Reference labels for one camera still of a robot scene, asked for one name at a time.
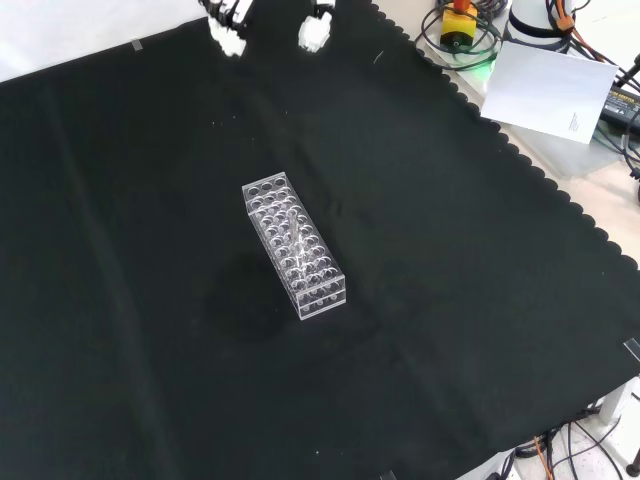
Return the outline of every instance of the cable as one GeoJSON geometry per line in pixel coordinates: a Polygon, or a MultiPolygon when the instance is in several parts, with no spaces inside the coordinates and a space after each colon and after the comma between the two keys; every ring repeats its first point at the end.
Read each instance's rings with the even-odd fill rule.
{"type": "Polygon", "coordinates": [[[569,450],[569,464],[571,465],[571,473],[573,474],[573,478],[575,480],[578,480],[576,466],[573,464],[573,455],[571,454],[571,422],[569,422],[569,425],[567,425],[567,449],[569,450]]]}
{"type": "Polygon", "coordinates": [[[553,480],[553,475],[551,475],[551,472],[549,471],[549,467],[547,466],[547,462],[544,461],[544,457],[542,456],[542,451],[540,450],[540,444],[538,443],[538,437],[533,437],[533,441],[536,444],[536,450],[538,451],[538,457],[540,457],[540,461],[542,462],[542,465],[544,465],[544,469],[547,472],[547,478],[549,480],[553,480]]]}
{"type": "MultiPolygon", "coordinates": [[[[609,63],[610,65],[616,66],[618,68],[618,70],[620,72],[622,72],[622,74],[623,74],[622,77],[620,75],[616,75],[616,79],[618,81],[622,81],[624,79],[626,81],[626,84],[630,88],[633,88],[638,93],[640,93],[640,82],[638,82],[637,79],[635,79],[632,75],[629,74],[629,72],[627,72],[626,70],[621,68],[615,62],[613,62],[612,60],[610,60],[609,58],[607,58],[606,56],[602,55],[600,52],[595,50],[593,47],[588,45],[584,41],[582,36],[580,36],[580,34],[576,30],[574,30],[573,34],[574,34],[575,38],[572,39],[571,46],[578,53],[580,53],[583,56],[589,58],[590,60],[597,60],[599,62],[606,62],[606,63],[609,63]]],[[[620,148],[620,149],[618,149],[617,145],[614,145],[614,142],[608,137],[608,135],[606,133],[600,131],[600,133],[605,137],[605,139],[607,139],[607,141],[609,141],[609,143],[614,145],[616,150],[618,150],[619,153],[622,154],[622,156],[624,157],[625,162],[627,163],[627,166],[631,170],[631,177],[636,179],[636,180],[640,180],[640,167],[637,167],[634,164],[635,163],[639,163],[640,164],[640,155],[638,155],[638,151],[635,148],[629,146],[629,137],[631,135],[631,126],[635,122],[636,118],[638,118],[639,114],[640,114],[640,110],[638,110],[633,115],[633,117],[629,120],[629,122],[627,123],[627,127],[626,127],[624,135],[622,137],[623,138],[623,141],[622,141],[623,145],[622,145],[622,148],[620,148]]]]}
{"type": "MultiPolygon", "coordinates": [[[[615,425],[614,425],[613,427],[611,427],[611,429],[609,429],[609,431],[608,431],[607,433],[605,433],[605,434],[604,434],[604,436],[603,436],[599,441],[597,441],[594,445],[592,445],[591,447],[586,448],[586,449],[584,449],[584,450],[581,450],[581,451],[579,451],[578,453],[574,453],[573,455],[571,455],[571,457],[572,457],[572,458],[575,458],[575,457],[577,457],[578,455],[582,455],[583,453],[587,453],[588,451],[593,450],[593,449],[594,449],[594,448],[596,448],[596,447],[599,447],[599,446],[602,444],[602,442],[604,442],[604,440],[605,440],[609,435],[611,435],[611,433],[616,429],[616,427],[617,427],[617,426],[618,426],[618,424],[620,423],[620,419],[621,419],[621,418],[622,418],[622,417],[618,417],[618,420],[616,421],[615,425]]],[[[564,457],[562,460],[558,460],[556,463],[554,463],[554,464],[553,464],[553,468],[556,468],[556,467],[557,467],[558,465],[560,465],[562,462],[566,462],[567,460],[569,460],[569,458],[570,458],[570,457],[564,457]]]]}
{"type": "MultiPolygon", "coordinates": [[[[588,418],[592,415],[597,415],[598,413],[600,413],[600,409],[602,407],[600,405],[595,406],[595,407],[587,407],[587,408],[583,408],[582,410],[580,410],[580,412],[578,412],[573,418],[566,420],[564,422],[561,422],[559,425],[551,428],[550,430],[548,430],[548,435],[545,433],[545,436],[547,436],[548,438],[545,440],[545,443],[543,443],[542,445],[540,445],[540,449],[544,452],[547,450],[547,445],[551,444],[553,442],[553,439],[555,438],[555,436],[560,432],[560,430],[562,429],[562,427],[564,427],[567,423],[569,422],[577,422],[578,420],[584,420],[585,418],[588,418]]],[[[520,447],[517,447],[515,449],[515,455],[516,458],[532,458],[535,457],[537,455],[537,451],[536,451],[536,445],[535,442],[530,442],[526,445],[521,445],[520,447]]]]}
{"type": "Polygon", "coordinates": [[[587,437],[589,437],[591,440],[593,440],[594,442],[597,443],[598,448],[600,448],[600,450],[602,450],[602,453],[604,453],[605,456],[607,457],[607,459],[609,460],[609,462],[611,462],[611,465],[613,465],[613,468],[616,469],[616,473],[618,474],[618,478],[620,478],[620,480],[623,480],[622,474],[620,473],[620,470],[618,469],[618,466],[616,465],[616,462],[614,462],[613,458],[611,458],[611,455],[609,455],[609,452],[607,452],[607,450],[602,446],[602,444],[598,443],[597,440],[595,438],[593,438],[593,436],[589,432],[587,432],[582,425],[580,425],[577,422],[576,422],[576,425],[578,426],[578,428],[580,430],[582,430],[587,435],[587,437]]]}
{"type": "Polygon", "coordinates": [[[583,8],[587,8],[590,3],[591,3],[591,0],[587,0],[587,3],[585,3],[583,6],[578,7],[578,8],[574,8],[573,9],[573,13],[576,13],[578,10],[582,10],[583,8]]]}
{"type": "Polygon", "coordinates": [[[441,1],[442,0],[439,0],[438,5],[436,5],[435,8],[431,9],[425,15],[425,17],[422,19],[420,34],[416,37],[416,39],[413,42],[414,48],[416,50],[416,53],[418,53],[420,58],[422,60],[424,60],[425,62],[429,63],[430,65],[435,65],[435,66],[437,66],[439,68],[442,68],[443,70],[452,70],[452,71],[456,71],[456,72],[465,71],[465,70],[471,70],[473,68],[481,67],[481,66],[486,65],[488,63],[491,63],[493,60],[495,60],[497,58],[497,56],[498,56],[498,49],[496,47],[497,47],[498,42],[502,43],[502,36],[500,35],[500,32],[498,31],[498,29],[492,23],[493,22],[493,17],[494,17],[494,13],[493,13],[492,8],[495,8],[498,13],[502,12],[502,10],[504,10],[504,8],[501,9],[500,5],[498,5],[497,7],[495,6],[496,1],[497,2],[501,2],[502,0],[484,0],[484,1],[480,1],[479,3],[471,2],[471,4],[476,8],[476,10],[478,12],[477,16],[476,15],[472,15],[472,14],[467,13],[467,12],[456,11],[453,8],[451,8],[450,6],[445,5],[443,3],[440,3],[441,1]],[[433,26],[434,23],[436,23],[439,19],[441,19],[443,17],[445,10],[449,10],[449,11],[455,12],[457,15],[464,15],[466,17],[469,17],[469,18],[472,18],[473,20],[475,20],[477,28],[483,32],[483,34],[480,36],[480,39],[477,40],[473,45],[471,45],[470,47],[467,47],[467,48],[461,48],[461,47],[449,48],[449,47],[445,47],[443,45],[437,45],[436,43],[434,43],[428,37],[427,31],[433,26]],[[427,21],[429,21],[429,18],[434,13],[436,15],[434,16],[434,18],[427,25],[426,24],[427,21]],[[481,50],[474,50],[480,44],[480,42],[482,42],[487,36],[491,36],[491,38],[492,38],[491,45],[488,46],[487,48],[483,48],[481,50]],[[479,60],[477,62],[472,62],[472,63],[469,63],[467,65],[460,65],[460,66],[456,66],[456,67],[452,67],[450,65],[441,65],[441,64],[437,64],[437,63],[433,62],[430,59],[427,59],[421,53],[421,50],[418,48],[418,42],[420,41],[421,38],[423,38],[435,50],[438,50],[438,51],[441,51],[441,52],[444,52],[444,53],[448,53],[450,55],[454,55],[454,56],[458,55],[458,54],[464,54],[464,55],[485,55],[485,54],[489,54],[489,55],[486,58],[482,59],[482,60],[479,60]]]}
{"type": "Polygon", "coordinates": [[[513,462],[515,458],[515,450],[511,452],[511,454],[507,458],[505,458],[504,463],[502,464],[502,471],[500,472],[500,480],[507,480],[509,474],[511,473],[511,469],[513,468],[513,462]]]}

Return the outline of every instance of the orange cable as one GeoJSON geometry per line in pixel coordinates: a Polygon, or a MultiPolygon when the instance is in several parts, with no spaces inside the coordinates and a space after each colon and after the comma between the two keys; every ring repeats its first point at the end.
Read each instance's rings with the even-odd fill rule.
{"type": "Polygon", "coordinates": [[[544,457],[542,456],[542,450],[540,450],[538,437],[533,437],[533,441],[536,442],[536,450],[538,451],[538,457],[540,457],[540,461],[542,462],[542,465],[544,465],[544,469],[547,472],[547,478],[549,480],[553,480],[553,475],[551,475],[551,472],[549,471],[549,466],[547,465],[547,462],[545,462],[544,457]]]}
{"type": "Polygon", "coordinates": [[[593,54],[593,56],[594,56],[594,57],[596,57],[596,58],[598,59],[598,61],[599,61],[599,62],[604,62],[604,60],[602,60],[602,58],[600,58],[600,55],[598,55],[598,54],[595,52],[595,50],[593,50],[593,48],[591,48],[591,46],[590,46],[587,42],[585,42],[584,38],[582,38],[582,35],[580,35],[580,34],[578,33],[578,31],[577,31],[575,28],[573,29],[573,34],[574,34],[574,35],[576,36],[576,38],[580,41],[580,43],[582,43],[582,45],[584,45],[584,46],[585,46],[585,48],[586,48],[587,50],[589,50],[589,51],[593,54]]]}

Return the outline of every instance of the white device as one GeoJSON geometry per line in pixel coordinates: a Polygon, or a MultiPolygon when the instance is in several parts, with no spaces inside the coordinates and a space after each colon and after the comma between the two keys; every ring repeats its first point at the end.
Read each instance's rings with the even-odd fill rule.
{"type": "MultiPolygon", "coordinates": [[[[247,18],[254,0],[199,0],[209,14],[209,29],[228,57],[242,56],[246,40],[247,18]]],[[[331,34],[331,20],[336,0],[312,0],[313,15],[300,26],[298,45],[315,53],[326,44],[331,34]]]]}
{"type": "MultiPolygon", "coordinates": [[[[575,0],[564,1],[567,15],[571,15],[575,3],[575,0]]],[[[552,9],[551,16],[554,20],[558,20],[556,9],[552,9]]],[[[524,45],[559,52],[566,51],[568,39],[565,39],[560,32],[554,32],[554,27],[555,25],[552,25],[549,19],[544,0],[513,0],[505,27],[505,38],[524,45]]]]}

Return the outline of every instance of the table surface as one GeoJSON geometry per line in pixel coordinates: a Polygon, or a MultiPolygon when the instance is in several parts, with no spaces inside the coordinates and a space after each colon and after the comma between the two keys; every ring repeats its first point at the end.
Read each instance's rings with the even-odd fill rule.
{"type": "Polygon", "coordinates": [[[343,49],[313,62],[273,38],[287,11],[275,2],[257,25],[264,60],[216,57],[202,23],[3,88],[14,161],[0,214],[17,234],[3,238],[0,308],[20,319],[0,340],[8,478],[48,460],[85,476],[106,465],[106,478],[367,478],[393,462],[405,478],[459,474],[631,376],[629,263],[363,3],[339,20],[355,30],[336,35],[343,49]],[[473,134],[447,142],[458,122],[473,134]],[[322,322],[282,314],[241,205],[225,201],[280,170],[351,282],[322,322]],[[439,208],[425,215],[414,191],[439,208]],[[233,457],[243,445],[252,462],[233,457]]]}
{"type": "MultiPolygon", "coordinates": [[[[376,0],[380,9],[397,25],[416,38],[420,33],[420,22],[435,2],[427,5],[423,0],[376,0]]],[[[580,12],[578,26],[582,36],[590,44],[605,53],[621,66],[632,65],[640,53],[634,40],[634,19],[640,16],[640,5],[633,0],[594,0],[589,7],[580,12]]],[[[441,61],[430,49],[427,54],[441,61]]],[[[470,101],[482,106],[483,96],[471,88],[457,73],[449,74],[460,90],[470,101]]],[[[594,218],[596,224],[604,229],[611,241],[617,243],[622,252],[634,258],[640,264],[640,202],[638,201],[639,182],[629,177],[629,168],[619,155],[615,162],[589,175],[578,178],[562,178],[556,175],[548,160],[536,147],[519,138],[518,133],[509,125],[504,126],[510,142],[545,171],[561,190],[571,195],[572,201],[581,205],[584,213],[594,218]]],[[[540,136],[539,141],[553,141],[540,136]]]]}

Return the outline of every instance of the electronic device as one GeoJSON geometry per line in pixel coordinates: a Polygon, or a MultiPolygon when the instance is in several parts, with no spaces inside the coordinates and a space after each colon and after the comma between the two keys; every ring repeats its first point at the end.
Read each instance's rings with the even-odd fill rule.
{"type": "MultiPolygon", "coordinates": [[[[625,130],[639,109],[640,96],[618,87],[612,87],[607,96],[607,101],[604,103],[600,118],[616,128],[625,130]]],[[[631,124],[630,131],[640,135],[640,116],[636,117],[631,124]]]]}
{"type": "Polygon", "coordinates": [[[442,33],[440,45],[450,47],[471,47],[476,34],[476,17],[478,10],[471,5],[471,0],[454,0],[442,13],[442,33]]]}

